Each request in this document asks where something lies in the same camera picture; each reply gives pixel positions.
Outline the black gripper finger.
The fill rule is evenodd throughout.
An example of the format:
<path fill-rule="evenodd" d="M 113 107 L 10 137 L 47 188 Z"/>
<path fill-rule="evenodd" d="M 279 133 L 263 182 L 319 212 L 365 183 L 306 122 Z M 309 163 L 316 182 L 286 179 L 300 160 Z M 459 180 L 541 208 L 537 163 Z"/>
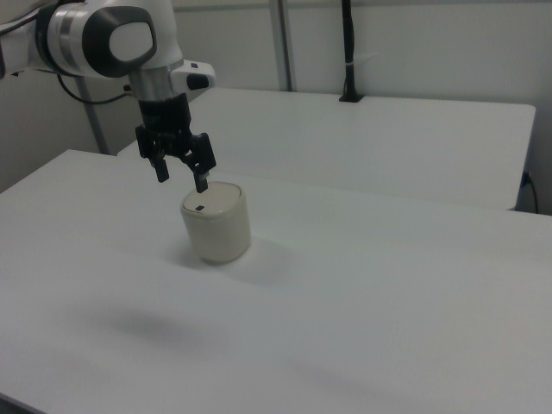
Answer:
<path fill-rule="evenodd" d="M 165 152 L 159 149 L 154 149 L 148 156 L 150 164 L 154 168 L 156 177 L 160 183 L 164 183 L 169 179 L 165 156 Z"/>
<path fill-rule="evenodd" d="M 191 169 L 197 193 L 208 189 L 210 170 L 216 166 L 216 158 L 206 133 L 191 135 L 185 143 L 181 160 Z"/>

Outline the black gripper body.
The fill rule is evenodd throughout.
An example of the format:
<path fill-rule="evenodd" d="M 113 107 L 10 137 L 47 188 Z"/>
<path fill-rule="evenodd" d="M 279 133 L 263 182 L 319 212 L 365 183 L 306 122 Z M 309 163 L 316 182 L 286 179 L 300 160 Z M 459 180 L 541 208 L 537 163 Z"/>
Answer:
<path fill-rule="evenodd" d="M 180 160 L 211 160 L 210 138 L 191 132 L 186 94 L 163 101 L 138 101 L 142 124 L 135 129 L 139 152 L 148 160 L 172 156 Z"/>

